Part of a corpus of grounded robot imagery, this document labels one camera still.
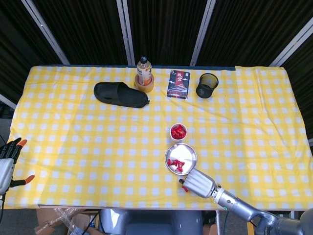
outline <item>silver plate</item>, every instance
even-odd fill
[[[168,165],[167,160],[179,160],[185,164],[182,166],[182,172],[175,171],[177,166]],[[197,155],[192,147],[185,143],[177,143],[171,146],[165,154],[165,164],[171,172],[177,175],[187,175],[197,164]]]

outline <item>black slipper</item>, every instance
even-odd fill
[[[99,82],[94,86],[93,93],[106,104],[142,108],[149,103],[144,92],[132,89],[124,82]]]

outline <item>cable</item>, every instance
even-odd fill
[[[100,227],[101,227],[101,230],[104,234],[106,234],[106,232],[104,231],[104,228],[102,226],[102,221],[101,221],[101,213],[99,213],[99,223],[100,223]]]
[[[226,220],[227,220],[228,214],[229,214],[229,211],[227,211],[227,214],[226,214],[226,217],[225,217],[223,235],[225,235],[225,230],[226,230],[226,229],[225,229],[225,228],[226,228]]]
[[[0,215],[0,224],[1,224],[1,221],[2,221],[2,217],[3,217],[3,209],[4,209],[4,201],[5,201],[5,194],[2,195],[2,208],[1,208],[1,215]]]
[[[250,221],[250,223],[256,228],[256,225],[252,221]]]
[[[4,138],[2,137],[2,135],[0,135],[0,137],[3,140],[4,144],[6,144],[6,142],[5,142]]]
[[[84,234],[87,232],[88,228],[89,228],[90,225],[93,223],[94,219],[97,217],[98,214],[99,214],[99,211],[98,211],[98,213],[95,215],[95,217],[90,221],[90,223],[88,224],[87,228],[84,230],[84,232],[82,233],[82,235],[84,235]]]

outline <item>tape roll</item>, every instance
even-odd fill
[[[152,91],[153,87],[155,86],[155,77],[153,77],[153,74],[151,74],[151,78],[152,78],[151,82],[148,85],[143,86],[143,85],[139,84],[139,76],[137,74],[135,77],[134,84],[138,90],[145,92],[145,93],[148,93],[148,92]]]

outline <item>book cover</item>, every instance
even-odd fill
[[[167,96],[186,99],[188,96],[190,73],[172,70],[168,82]]]

